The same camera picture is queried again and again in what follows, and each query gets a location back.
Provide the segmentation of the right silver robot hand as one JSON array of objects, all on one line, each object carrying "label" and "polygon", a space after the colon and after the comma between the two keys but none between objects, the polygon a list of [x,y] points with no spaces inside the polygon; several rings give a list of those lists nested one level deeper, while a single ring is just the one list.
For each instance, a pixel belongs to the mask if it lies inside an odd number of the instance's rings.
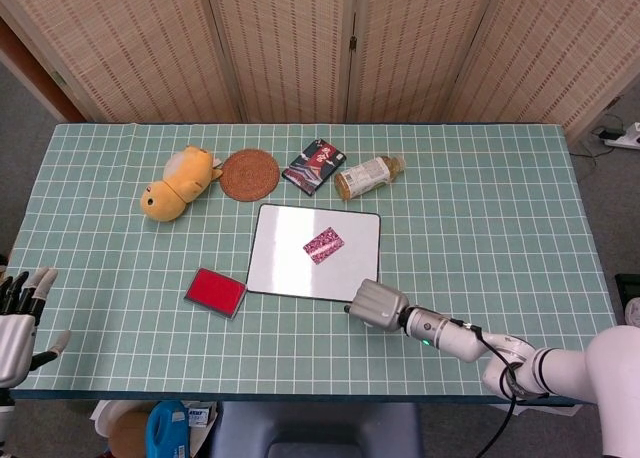
[{"label": "right silver robot hand", "polygon": [[379,282],[364,279],[344,311],[366,325],[393,332],[401,328],[401,314],[409,307],[408,298],[400,291]]}]

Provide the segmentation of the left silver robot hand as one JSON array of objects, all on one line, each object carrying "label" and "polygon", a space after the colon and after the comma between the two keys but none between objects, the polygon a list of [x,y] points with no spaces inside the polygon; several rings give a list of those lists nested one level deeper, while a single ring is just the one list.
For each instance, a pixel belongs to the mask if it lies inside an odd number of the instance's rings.
[{"label": "left silver robot hand", "polygon": [[71,331],[61,332],[56,341],[40,353],[34,352],[36,335],[48,294],[58,270],[24,271],[1,281],[1,389],[19,386],[27,376],[56,360],[66,349]]}]

